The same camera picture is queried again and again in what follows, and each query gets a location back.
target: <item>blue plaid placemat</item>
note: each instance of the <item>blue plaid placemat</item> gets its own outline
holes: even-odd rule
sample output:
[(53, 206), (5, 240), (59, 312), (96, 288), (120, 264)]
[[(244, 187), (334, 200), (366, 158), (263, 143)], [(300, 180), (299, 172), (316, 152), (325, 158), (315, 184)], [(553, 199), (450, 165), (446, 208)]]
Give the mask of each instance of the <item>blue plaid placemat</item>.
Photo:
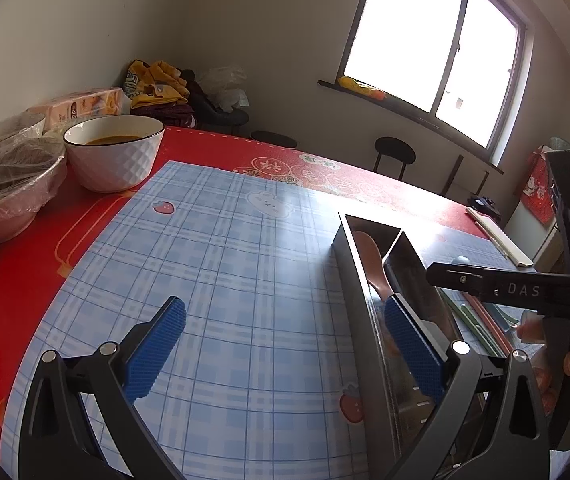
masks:
[[(187, 325), (135, 402), (187, 478), (367, 478), (363, 423), (339, 407), (357, 385), (332, 252), (339, 218), (321, 192), (168, 162), (121, 209), (54, 298), (8, 401), (1, 465), (15, 479), (25, 396), (40, 355), (90, 354), (168, 296)], [(127, 472), (93, 396), (110, 465)]]

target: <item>chopsticks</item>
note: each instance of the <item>chopsticks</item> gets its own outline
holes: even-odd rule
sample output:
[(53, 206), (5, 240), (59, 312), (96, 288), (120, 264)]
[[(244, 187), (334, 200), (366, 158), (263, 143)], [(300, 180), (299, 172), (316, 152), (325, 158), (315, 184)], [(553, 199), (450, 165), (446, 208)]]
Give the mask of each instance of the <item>chopsticks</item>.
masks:
[(462, 292), (463, 297), (465, 300), (472, 306), (476, 315), (480, 318), (486, 328), (491, 332), (492, 336), (494, 336), (494, 341), (501, 347), (501, 350), (505, 353), (507, 357), (514, 348), (512, 347), (511, 343), (507, 340), (501, 329), (498, 325), (494, 322), (494, 320), (489, 316), (488, 311), (485, 310), (483, 304), (478, 301), (478, 298), (474, 296), (470, 296), (466, 292)]
[(470, 332), (476, 336), (488, 355), (492, 357), (505, 356), (501, 347), (497, 345), (488, 330), (478, 323), (467, 305), (458, 305), (442, 288), (437, 287), (436, 290), (441, 295), (441, 298), (443, 298), (443, 301), (460, 317), (460, 320), (465, 323), (465, 326), (468, 327)]

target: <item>window glass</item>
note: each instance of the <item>window glass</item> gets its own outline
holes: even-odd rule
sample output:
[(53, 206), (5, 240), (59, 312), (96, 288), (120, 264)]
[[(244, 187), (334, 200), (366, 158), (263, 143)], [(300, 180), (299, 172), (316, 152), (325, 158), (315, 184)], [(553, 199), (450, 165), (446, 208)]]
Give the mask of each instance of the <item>window glass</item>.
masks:
[(345, 75), (430, 111), (460, 0), (367, 0)]
[(510, 81), (518, 30), (489, 0), (468, 0), (460, 48), (436, 116), (481, 146)]

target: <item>red decoration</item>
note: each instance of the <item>red decoration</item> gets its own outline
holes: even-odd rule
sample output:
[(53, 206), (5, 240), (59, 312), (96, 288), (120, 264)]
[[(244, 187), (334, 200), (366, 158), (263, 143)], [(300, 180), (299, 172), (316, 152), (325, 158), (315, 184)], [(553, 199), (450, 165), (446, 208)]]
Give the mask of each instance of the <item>red decoration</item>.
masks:
[(363, 401), (358, 386), (349, 384), (344, 388), (338, 404), (347, 422), (358, 424), (363, 421)]
[(163, 215), (171, 215), (174, 212), (174, 204), (171, 202), (156, 202), (153, 207), (154, 211)]
[(521, 192), (521, 202), (539, 222), (546, 225), (554, 216), (554, 211), (548, 193), (548, 168), (543, 157), (542, 153), (537, 156), (534, 170)]

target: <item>yellow object on window sill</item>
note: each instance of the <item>yellow object on window sill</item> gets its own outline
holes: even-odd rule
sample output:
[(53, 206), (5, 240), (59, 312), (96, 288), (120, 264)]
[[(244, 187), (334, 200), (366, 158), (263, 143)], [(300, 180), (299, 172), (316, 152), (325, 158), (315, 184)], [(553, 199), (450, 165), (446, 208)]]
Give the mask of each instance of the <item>yellow object on window sill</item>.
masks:
[(347, 75), (344, 75), (338, 78), (336, 82), (343, 88), (347, 88), (348, 90), (356, 92), (357, 94), (362, 94), (367, 97), (371, 97), (373, 99), (376, 99), (377, 101), (383, 101), (383, 99), (385, 99), (385, 92), (379, 90), (378, 88), (374, 88), (373, 86), (359, 83), (353, 77), (348, 77)]

